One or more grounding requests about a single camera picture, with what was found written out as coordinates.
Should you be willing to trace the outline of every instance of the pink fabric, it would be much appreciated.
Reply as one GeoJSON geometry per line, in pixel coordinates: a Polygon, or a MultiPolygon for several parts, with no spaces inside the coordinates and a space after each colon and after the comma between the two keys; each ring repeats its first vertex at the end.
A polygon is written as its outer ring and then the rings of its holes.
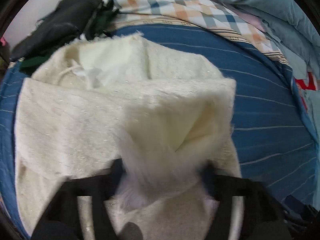
{"type": "Polygon", "coordinates": [[[303,79],[294,79],[297,87],[298,87],[298,92],[301,97],[302,103],[304,108],[308,111],[308,105],[306,104],[306,101],[304,99],[303,93],[301,90],[318,90],[320,80],[316,79],[316,76],[311,72],[308,71],[308,76],[306,80],[303,79]]]}
{"type": "Polygon", "coordinates": [[[1,42],[1,44],[2,44],[3,47],[7,44],[7,42],[6,42],[6,40],[4,39],[4,37],[1,37],[0,42],[1,42]]]}
{"type": "Polygon", "coordinates": [[[249,14],[249,13],[240,12],[230,4],[223,4],[223,6],[228,8],[230,11],[233,11],[236,15],[238,15],[245,22],[247,22],[247,23],[251,24],[252,26],[256,27],[258,30],[260,30],[262,32],[265,32],[265,30],[264,30],[264,28],[263,28],[263,26],[261,24],[260,19],[258,17],[256,17],[255,15],[252,15],[252,14],[249,14]]]}

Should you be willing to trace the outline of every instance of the red fabric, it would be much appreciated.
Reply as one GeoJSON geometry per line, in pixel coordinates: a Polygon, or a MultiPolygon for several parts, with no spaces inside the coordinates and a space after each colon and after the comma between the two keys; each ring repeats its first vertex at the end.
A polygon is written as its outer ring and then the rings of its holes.
{"type": "Polygon", "coordinates": [[[300,87],[303,90],[317,90],[314,78],[312,75],[312,72],[308,72],[308,78],[309,78],[309,84],[306,85],[305,81],[303,79],[295,79],[296,84],[299,84],[298,87],[300,87]]]}
{"type": "Polygon", "coordinates": [[[307,107],[307,104],[306,104],[303,96],[300,93],[300,89],[303,89],[303,90],[314,90],[314,91],[318,90],[317,89],[317,85],[315,84],[315,80],[316,79],[314,78],[312,72],[308,72],[308,79],[309,79],[309,84],[308,85],[306,85],[304,79],[294,79],[296,84],[297,84],[298,91],[299,91],[303,106],[304,106],[304,108],[306,110],[308,110],[308,107],[307,107]]]}

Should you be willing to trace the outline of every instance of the white fuzzy sweater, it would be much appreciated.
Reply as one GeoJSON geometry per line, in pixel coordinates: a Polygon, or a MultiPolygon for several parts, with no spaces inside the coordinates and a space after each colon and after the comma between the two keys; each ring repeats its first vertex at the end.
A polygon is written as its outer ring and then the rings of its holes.
{"type": "MultiPolygon", "coordinates": [[[[234,93],[235,81],[203,56],[140,35],[59,49],[24,81],[18,102],[16,191],[27,232],[65,176],[95,175],[121,156],[128,177],[108,208],[115,229],[132,221],[144,239],[202,239],[211,213],[196,169],[211,159],[240,176],[234,93]]],[[[81,201],[92,239],[88,199],[81,201]]]]}

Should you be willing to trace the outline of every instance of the checkered blanket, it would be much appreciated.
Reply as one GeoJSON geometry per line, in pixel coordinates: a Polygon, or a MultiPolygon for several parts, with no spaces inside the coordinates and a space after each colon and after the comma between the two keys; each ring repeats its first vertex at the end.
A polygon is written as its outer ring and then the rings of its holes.
{"type": "Polygon", "coordinates": [[[195,25],[231,41],[252,44],[272,60],[288,64],[280,49],[264,33],[219,3],[210,0],[114,0],[121,14],[116,28],[166,23],[195,25]]]}

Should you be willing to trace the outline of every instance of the blue striped bedsheet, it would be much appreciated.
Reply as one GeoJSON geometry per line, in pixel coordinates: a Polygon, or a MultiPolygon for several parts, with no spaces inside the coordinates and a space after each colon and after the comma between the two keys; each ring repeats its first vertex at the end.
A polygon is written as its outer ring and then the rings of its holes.
{"type": "MultiPolygon", "coordinates": [[[[242,176],[262,181],[276,199],[292,194],[311,204],[317,181],[317,143],[303,113],[291,69],[247,43],[230,42],[198,27],[148,24],[116,35],[143,33],[163,46],[201,54],[237,82],[232,134],[242,176]]],[[[0,87],[0,192],[10,216],[24,232],[14,190],[14,118],[25,75],[19,63],[0,87]]]]}

